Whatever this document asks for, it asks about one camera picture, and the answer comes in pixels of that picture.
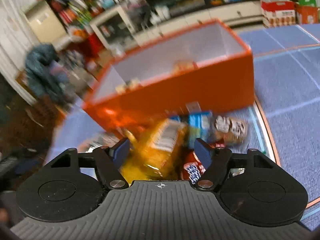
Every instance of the white floor line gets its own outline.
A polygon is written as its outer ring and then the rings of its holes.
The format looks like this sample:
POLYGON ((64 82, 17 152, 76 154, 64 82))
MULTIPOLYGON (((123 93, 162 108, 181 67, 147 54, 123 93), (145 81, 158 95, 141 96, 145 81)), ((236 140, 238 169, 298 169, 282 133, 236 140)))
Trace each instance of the white floor line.
POLYGON ((268 150, 267 151, 268 157, 270 158, 270 160, 272 160, 274 163, 276 163, 276 158, 275 158, 275 154, 273 152, 272 146, 271 146, 269 135, 268 135, 267 129, 266 129, 265 125, 264 125, 262 116, 260 114, 260 111, 258 109, 258 106, 257 106, 256 102, 253 103, 253 109, 256 112, 256 115, 257 115, 261 130, 262 130, 262 133, 263 133, 263 137, 264 137, 265 142, 266 142, 266 147, 267 147, 267 150, 268 150))
POLYGON ((302 30, 306 35, 308 35, 310 38, 313 38, 317 43, 320 43, 320 41, 313 36, 310 32, 308 32, 306 29, 302 28, 300 25, 296 25, 300 30, 302 30))

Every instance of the snack package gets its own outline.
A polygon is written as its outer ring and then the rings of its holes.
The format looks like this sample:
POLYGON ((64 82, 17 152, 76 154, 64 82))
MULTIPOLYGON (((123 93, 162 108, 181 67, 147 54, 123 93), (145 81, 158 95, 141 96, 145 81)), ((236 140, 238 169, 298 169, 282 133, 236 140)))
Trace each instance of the snack package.
POLYGON ((194 143, 197 138, 207 142, 210 135, 210 123, 212 121, 211 112, 202 112, 189 115, 176 115, 171 117, 172 120, 177 120, 188 125, 188 139, 185 145, 189 149, 194 148, 194 143))
POLYGON ((197 64, 192 60, 178 60, 173 65, 173 73, 196 69, 197 64))
POLYGON ((129 185, 131 185, 134 180, 152 180, 150 176, 144 173, 140 161, 133 156, 130 156, 125 161, 119 171, 129 185))
POLYGON ((118 94, 123 94, 126 91, 136 89, 139 86, 140 86, 140 80, 138 78, 133 78, 124 84, 116 86, 116 92, 118 94))
POLYGON ((226 145, 242 143, 248 134, 248 122, 219 115, 212 122, 212 133, 215 140, 223 139, 226 145))
POLYGON ((187 127, 171 119, 158 122, 147 129, 135 143, 134 156, 140 160, 146 174, 167 178, 176 167, 187 127))
MULTIPOLYGON (((217 141, 213 144, 209 144, 212 148, 225 147, 223 140, 217 141)), ((181 171, 182 180, 191 180, 192 184, 195 184, 201 175, 205 172, 205 168, 196 156, 194 150, 187 154, 185 163, 181 171)))

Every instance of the white cabinet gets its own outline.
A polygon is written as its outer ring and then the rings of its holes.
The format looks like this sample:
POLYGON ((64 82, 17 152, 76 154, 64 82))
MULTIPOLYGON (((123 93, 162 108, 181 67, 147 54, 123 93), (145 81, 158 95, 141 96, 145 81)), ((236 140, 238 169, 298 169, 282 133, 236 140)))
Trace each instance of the white cabinet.
POLYGON ((259 1, 238 3, 236 9, 239 17, 253 17, 262 14, 259 1))
POLYGON ((218 18, 221 21, 230 21, 242 17, 261 15, 260 2, 242 2, 228 4, 209 9, 212 19, 218 18))
POLYGON ((187 24, 190 26, 209 21, 211 20, 211 17, 208 10, 202 10, 196 13, 187 14, 185 19, 187 24))
POLYGON ((147 32, 144 32, 144 31, 138 32, 137 34, 134 34, 133 37, 139 46, 142 46, 149 41, 149 36, 148 36, 147 32))
POLYGON ((40 42, 52 43, 55 39, 67 35, 61 22, 44 0, 27 11, 25 16, 31 30, 40 42))
POLYGON ((163 24, 160 24, 160 31, 165 36, 170 33, 179 31, 182 28, 188 27, 185 17, 178 17, 177 19, 169 20, 163 24))
POLYGON ((234 3, 186 14, 160 23, 159 26, 151 27, 144 32, 136 33, 134 34, 134 38, 138 45, 141 46, 161 36, 173 34, 188 26, 204 23, 215 18, 226 22, 226 24, 230 26, 258 22, 262 19, 260 2, 249 1, 234 3))

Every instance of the red and white box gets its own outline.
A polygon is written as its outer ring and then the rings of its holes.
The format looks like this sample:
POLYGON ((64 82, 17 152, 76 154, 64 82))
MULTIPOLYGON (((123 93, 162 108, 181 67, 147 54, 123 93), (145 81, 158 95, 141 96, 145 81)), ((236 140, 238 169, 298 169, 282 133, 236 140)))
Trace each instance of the red and white box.
POLYGON ((267 28, 296 24, 294 2, 289 0, 260 0, 263 24, 267 28))

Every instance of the red snack wrapper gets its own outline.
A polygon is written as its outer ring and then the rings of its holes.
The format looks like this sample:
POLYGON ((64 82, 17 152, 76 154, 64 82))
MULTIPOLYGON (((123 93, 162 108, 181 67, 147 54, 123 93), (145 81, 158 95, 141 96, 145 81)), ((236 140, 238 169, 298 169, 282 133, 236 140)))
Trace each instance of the red snack wrapper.
MULTIPOLYGON (((225 147, 224 141, 219 140, 215 143, 209 144, 212 148, 215 147, 225 147)), ((204 174, 205 168, 202 163, 199 161, 196 153, 192 150, 187 154, 185 159, 185 164, 181 171, 182 180, 191 180, 192 184, 195 184, 198 179, 204 174)))

